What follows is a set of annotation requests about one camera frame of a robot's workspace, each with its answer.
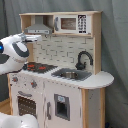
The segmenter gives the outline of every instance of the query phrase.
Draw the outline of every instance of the floor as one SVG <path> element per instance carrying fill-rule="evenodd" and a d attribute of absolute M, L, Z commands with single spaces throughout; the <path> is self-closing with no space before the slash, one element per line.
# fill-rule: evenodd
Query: floor
<path fill-rule="evenodd" d="M 0 112 L 11 115 L 10 100 L 0 102 Z"/>

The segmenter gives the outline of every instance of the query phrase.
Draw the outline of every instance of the toy kitchen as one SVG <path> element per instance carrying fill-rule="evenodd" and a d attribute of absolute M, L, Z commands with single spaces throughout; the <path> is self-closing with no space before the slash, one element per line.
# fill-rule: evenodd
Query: toy kitchen
<path fill-rule="evenodd" d="M 101 12 L 20 14 L 30 56 L 10 73 L 12 115 L 31 114 L 40 128 L 105 128 L 105 87 L 114 77 L 101 71 Z"/>

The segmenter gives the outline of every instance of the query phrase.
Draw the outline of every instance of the countertop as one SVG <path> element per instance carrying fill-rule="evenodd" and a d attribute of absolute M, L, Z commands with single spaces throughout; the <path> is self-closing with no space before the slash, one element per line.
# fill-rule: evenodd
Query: countertop
<path fill-rule="evenodd" d="M 51 74 L 62 67 L 57 67 L 45 74 L 38 74 L 38 73 L 32 73 L 29 71 L 24 71 L 22 70 L 20 73 L 25 73 L 28 75 L 35 75 L 38 77 L 43 78 L 44 80 L 50 80 L 50 81 L 56 81 L 56 82 L 62 82 L 64 84 L 70 84 L 71 86 L 75 86 L 78 88 L 83 88 L 83 89 L 96 89 L 96 88 L 103 88 L 111 85 L 114 81 L 114 77 L 104 71 L 100 71 L 98 74 L 94 75 L 92 74 L 90 77 L 83 81 L 74 81 L 74 80 L 67 80 L 63 78 L 58 78 L 58 77 L 53 77 Z"/>

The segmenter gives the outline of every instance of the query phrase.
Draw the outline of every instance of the door handle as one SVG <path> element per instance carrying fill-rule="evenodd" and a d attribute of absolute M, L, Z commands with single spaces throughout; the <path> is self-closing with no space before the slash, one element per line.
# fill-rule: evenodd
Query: door handle
<path fill-rule="evenodd" d="M 32 97 L 31 94 L 26 94 L 26 93 L 24 93 L 24 92 L 22 92 L 22 91 L 18 91 L 18 93 L 19 93 L 20 95 L 22 95 L 22 96 Z"/>
<path fill-rule="evenodd" d="M 58 27 L 57 27 L 57 22 L 58 22 L 58 17 L 55 18 L 54 20 L 54 26 L 55 26 L 55 30 L 58 31 Z"/>
<path fill-rule="evenodd" d="M 47 117 L 48 117 L 48 120 L 51 120 L 51 115 L 49 113 L 50 107 L 51 107 L 51 104 L 50 104 L 50 102 L 48 102 L 47 103 Z"/>

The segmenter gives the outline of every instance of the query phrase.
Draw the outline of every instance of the oven window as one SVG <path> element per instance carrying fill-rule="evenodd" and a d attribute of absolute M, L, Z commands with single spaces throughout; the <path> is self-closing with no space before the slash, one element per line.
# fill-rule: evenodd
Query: oven window
<path fill-rule="evenodd" d="M 36 103 L 33 100 L 18 96 L 18 109 L 20 116 L 31 114 L 36 117 Z"/>
<path fill-rule="evenodd" d="M 76 18 L 61 18 L 61 29 L 76 30 Z"/>

